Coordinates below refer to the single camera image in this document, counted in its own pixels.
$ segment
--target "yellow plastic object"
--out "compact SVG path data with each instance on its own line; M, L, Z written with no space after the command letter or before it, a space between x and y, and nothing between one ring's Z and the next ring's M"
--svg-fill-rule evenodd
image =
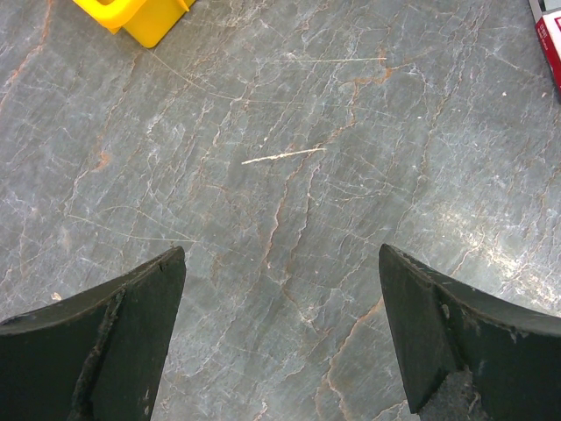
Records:
M195 0L74 0L101 26L112 33L123 27L150 48L189 11Z

